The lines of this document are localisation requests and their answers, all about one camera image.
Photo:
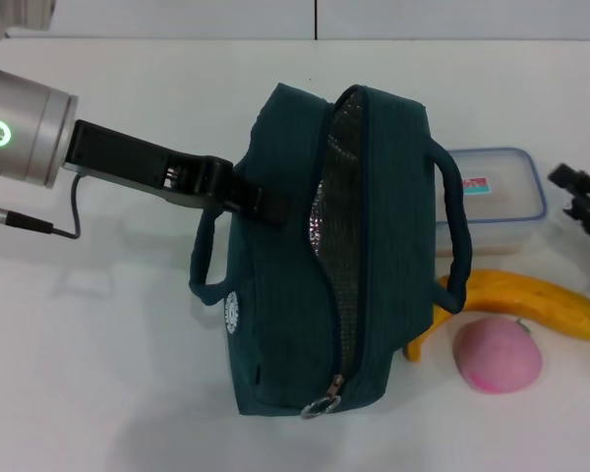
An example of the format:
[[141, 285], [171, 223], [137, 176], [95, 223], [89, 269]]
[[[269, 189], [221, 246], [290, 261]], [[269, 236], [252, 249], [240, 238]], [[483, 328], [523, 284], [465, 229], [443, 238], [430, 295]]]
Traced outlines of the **pink peach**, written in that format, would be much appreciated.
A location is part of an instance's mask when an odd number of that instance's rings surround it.
[[544, 366], [530, 330], [505, 318], [464, 325], [454, 338], [452, 353], [460, 376], [486, 394], [520, 391], [538, 380]]

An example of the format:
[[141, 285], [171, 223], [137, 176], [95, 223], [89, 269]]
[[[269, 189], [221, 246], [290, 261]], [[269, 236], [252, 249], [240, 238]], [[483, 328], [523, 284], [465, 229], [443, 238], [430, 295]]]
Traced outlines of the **dark teal insulated lunch bag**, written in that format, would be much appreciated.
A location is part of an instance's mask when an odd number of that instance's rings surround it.
[[364, 86], [331, 103], [279, 85], [240, 162], [291, 209], [282, 226], [234, 213], [217, 283], [219, 213], [205, 210], [197, 231], [189, 285], [223, 307], [238, 410], [309, 419], [374, 403], [395, 352], [435, 308], [456, 314], [466, 301], [461, 176], [425, 107]]

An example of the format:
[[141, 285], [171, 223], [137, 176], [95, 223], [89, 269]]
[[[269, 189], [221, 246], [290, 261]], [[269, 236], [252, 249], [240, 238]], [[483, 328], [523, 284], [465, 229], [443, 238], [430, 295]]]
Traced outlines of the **yellow banana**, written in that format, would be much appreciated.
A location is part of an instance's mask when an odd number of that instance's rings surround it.
[[466, 312], [511, 315], [590, 341], [590, 299], [539, 278], [476, 269], [466, 284]]

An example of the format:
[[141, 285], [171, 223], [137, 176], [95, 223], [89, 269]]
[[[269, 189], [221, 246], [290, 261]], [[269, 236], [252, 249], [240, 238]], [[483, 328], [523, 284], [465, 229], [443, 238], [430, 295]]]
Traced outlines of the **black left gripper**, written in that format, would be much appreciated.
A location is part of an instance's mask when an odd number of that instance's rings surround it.
[[81, 174], [158, 196], [180, 207], [286, 223], [291, 200], [245, 175], [245, 162], [176, 151], [78, 120], [65, 164]]

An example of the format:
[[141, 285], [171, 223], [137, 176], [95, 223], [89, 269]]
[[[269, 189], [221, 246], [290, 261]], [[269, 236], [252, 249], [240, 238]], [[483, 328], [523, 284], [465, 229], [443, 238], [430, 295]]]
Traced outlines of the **clear lunch box blue lid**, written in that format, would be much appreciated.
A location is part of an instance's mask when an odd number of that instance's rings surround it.
[[475, 256], [520, 250], [544, 222], [548, 206], [532, 157], [517, 147], [453, 150]]

